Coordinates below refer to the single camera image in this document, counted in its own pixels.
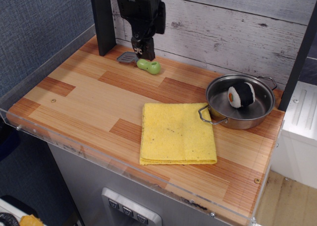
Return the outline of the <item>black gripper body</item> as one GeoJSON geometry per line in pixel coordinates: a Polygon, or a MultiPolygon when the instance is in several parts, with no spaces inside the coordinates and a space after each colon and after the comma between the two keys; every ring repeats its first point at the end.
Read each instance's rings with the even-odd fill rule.
{"type": "Polygon", "coordinates": [[[117,0],[120,15],[127,20],[136,41],[165,33],[165,3],[162,0],[117,0]]]}

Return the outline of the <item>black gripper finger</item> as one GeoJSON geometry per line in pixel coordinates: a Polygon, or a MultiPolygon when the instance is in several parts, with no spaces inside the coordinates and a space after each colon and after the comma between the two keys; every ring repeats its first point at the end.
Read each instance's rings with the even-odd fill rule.
{"type": "Polygon", "coordinates": [[[154,60],[155,50],[154,50],[154,39],[152,37],[144,39],[143,45],[143,59],[154,60]]]}
{"type": "Polygon", "coordinates": [[[143,54],[145,54],[143,41],[132,37],[131,44],[137,58],[143,58],[143,54]]]}

